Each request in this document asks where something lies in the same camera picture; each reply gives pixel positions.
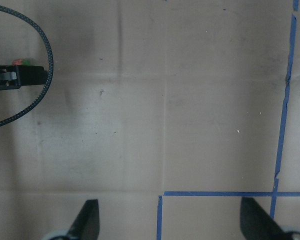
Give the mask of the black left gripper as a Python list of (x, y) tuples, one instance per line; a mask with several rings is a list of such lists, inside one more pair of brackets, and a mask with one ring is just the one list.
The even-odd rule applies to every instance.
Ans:
[(44, 85), (47, 78), (48, 72), (43, 66), (0, 65), (0, 91)]

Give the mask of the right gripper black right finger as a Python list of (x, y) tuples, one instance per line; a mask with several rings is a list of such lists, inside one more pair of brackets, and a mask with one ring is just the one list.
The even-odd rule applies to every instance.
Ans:
[(246, 240), (300, 240), (300, 232), (284, 231), (252, 197), (241, 198), (240, 231)]

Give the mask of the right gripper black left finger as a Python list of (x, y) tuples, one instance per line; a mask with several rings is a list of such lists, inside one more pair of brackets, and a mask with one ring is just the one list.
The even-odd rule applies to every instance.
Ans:
[(97, 199), (86, 200), (68, 230), (47, 233), (44, 240), (97, 240), (100, 234), (100, 211)]

